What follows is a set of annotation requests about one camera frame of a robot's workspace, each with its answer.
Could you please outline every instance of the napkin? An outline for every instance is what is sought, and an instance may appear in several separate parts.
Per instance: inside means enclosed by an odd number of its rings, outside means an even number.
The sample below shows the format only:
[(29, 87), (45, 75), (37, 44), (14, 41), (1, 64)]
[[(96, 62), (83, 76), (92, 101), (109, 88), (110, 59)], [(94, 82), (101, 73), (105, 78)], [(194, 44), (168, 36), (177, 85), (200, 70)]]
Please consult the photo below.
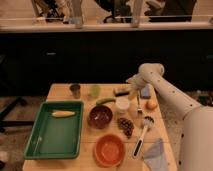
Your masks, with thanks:
[(143, 160), (152, 171), (168, 171), (162, 139), (158, 139), (143, 155)]

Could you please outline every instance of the green plastic tray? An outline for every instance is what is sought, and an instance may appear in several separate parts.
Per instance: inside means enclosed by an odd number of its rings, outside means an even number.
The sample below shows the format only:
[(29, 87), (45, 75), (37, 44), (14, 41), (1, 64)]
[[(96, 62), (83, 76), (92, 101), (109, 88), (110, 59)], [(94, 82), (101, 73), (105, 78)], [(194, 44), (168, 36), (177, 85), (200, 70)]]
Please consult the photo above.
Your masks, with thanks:
[[(70, 110), (75, 115), (52, 116), (53, 110)], [(68, 159), (79, 154), (83, 102), (59, 101), (41, 104), (25, 149), (25, 159)]]

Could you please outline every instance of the table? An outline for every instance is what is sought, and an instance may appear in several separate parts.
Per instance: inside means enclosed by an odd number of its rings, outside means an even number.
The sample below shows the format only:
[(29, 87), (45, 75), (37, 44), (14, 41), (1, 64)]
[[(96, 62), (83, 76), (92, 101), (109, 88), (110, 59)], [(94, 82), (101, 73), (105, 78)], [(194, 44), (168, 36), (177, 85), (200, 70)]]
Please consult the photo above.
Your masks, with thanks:
[[(75, 100), (69, 90), (71, 84), (52, 84), (47, 101), (68, 101)], [(149, 147), (157, 141), (158, 138), (163, 139), (164, 149), (166, 158), (168, 161), (168, 167), (170, 171), (176, 171), (177, 166), (169, 142), (169, 138), (166, 132), (164, 121), (160, 112), (159, 107), (154, 111), (148, 111), (145, 108), (146, 100), (140, 101), (144, 115), (137, 113), (137, 100), (136, 98), (131, 101), (130, 108), (125, 114), (119, 114), (116, 112), (114, 103), (107, 103), (106, 105), (113, 111), (113, 120), (109, 127), (98, 130), (88, 125), (87, 117), (89, 111), (95, 106), (97, 99), (91, 99), (89, 96), (90, 86), (92, 84), (81, 84), (81, 99), (84, 102), (83, 121), (82, 121), (82, 133), (80, 143), (80, 154), (76, 159), (73, 160), (25, 160), (23, 165), (23, 171), (70, 171), (70, 170), (81, 170), (81, 171), (102, 171), (102, 170), (119, 170), (119, 171), (149, 171), (150, 169), (145, 162), (139, 157), (138, 159), (132, 158), (132, 151), (138, 136), (141, 133), (142, 119), (145, 115), (150, 115), (154, 118), (155, 123), (152, 129), (146, 134), (144, 144), (142, 147), (141, 155), (149, 149)], [(113, 89), (116, 87), (127, 87), (129, 84), (99, 84), (101, 87), (100, 98), (113, 97)], [(151, 85), (150, 92), (151, 98), (157, 101), (155, 91)], [(123, 132), (117, 126), (117, 119), (119, 117), (126, 117), (134, 122), (134, 131), (130, 139), (126, 138)], [(113, 168), (101, 168), (99, 167), (93, 157), (93, 147), (97, 139), (107, 133), (117, 134), (125, 143), (126, 154), (122, 164), (118, 167)]]

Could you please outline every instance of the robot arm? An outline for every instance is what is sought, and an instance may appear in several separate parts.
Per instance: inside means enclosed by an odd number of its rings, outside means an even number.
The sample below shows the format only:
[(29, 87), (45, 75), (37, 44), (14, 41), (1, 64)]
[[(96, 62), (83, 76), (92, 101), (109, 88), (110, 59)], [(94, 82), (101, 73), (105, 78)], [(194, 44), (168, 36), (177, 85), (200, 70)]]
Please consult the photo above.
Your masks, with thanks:
[(142, 64), (139, 73), (130, 78), (132, 90), (138, 90), (150, 83), (170, 106), (184, 118), (189, 111), (200, 107), (201, 104), (192, 99), (175, 86), (166, 81), (162, 75), (164, 67), (161, 64)]
[(175, 112), (184, 119), (180, 150), (180, 171), (213, 170), (213, 108), (202, 106), (162, 78), (161, 64), (142, 64), (139, 73), (127, 81), (131, 94), (150, 83)]

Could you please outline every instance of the bowl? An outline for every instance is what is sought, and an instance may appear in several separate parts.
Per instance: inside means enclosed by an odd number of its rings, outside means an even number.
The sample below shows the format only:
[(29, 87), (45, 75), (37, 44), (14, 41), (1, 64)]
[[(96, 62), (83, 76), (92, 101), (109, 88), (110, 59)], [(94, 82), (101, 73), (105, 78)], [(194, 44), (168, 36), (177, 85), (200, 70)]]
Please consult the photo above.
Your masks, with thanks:
[(112, 110), (109, 107), (98, 105), (90, 111), (88, 122), (92, 127), (103, 129), (109, 125), (112, 116)]
[(101, 167), (115, 167), (120, 165), (124, 155), (124, 143), (114, 134), (107, 134), (99, 138), (94, 147), (96, 162)]

